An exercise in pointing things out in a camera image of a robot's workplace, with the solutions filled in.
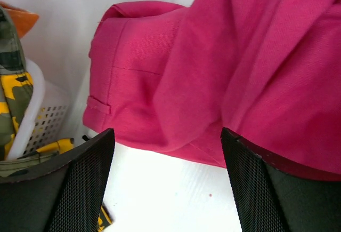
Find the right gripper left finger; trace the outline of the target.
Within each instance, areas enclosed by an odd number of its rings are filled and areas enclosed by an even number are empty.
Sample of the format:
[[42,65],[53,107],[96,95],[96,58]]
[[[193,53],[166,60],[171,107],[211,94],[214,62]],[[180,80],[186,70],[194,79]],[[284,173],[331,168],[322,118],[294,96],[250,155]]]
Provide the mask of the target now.
[[114,130],[107,129],[1,178],[1,231],[96,231],[114,149]]

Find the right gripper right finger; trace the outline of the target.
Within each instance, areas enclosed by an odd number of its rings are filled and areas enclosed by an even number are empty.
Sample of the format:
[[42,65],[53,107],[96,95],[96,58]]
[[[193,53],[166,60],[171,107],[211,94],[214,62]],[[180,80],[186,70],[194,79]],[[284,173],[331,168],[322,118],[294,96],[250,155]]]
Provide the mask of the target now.
[[223,128],[242,231],[340,231],[340,174],[305,166]]

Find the pink trousers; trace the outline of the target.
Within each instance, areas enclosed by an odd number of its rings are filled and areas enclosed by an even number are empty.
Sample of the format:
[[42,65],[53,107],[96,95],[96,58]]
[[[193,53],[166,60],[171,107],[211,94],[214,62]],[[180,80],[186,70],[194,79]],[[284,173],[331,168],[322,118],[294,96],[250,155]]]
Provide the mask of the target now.
[[340,0],[118,3],[89,57],[95,132],[225,167],[227,128],[308,178],[340,178]]

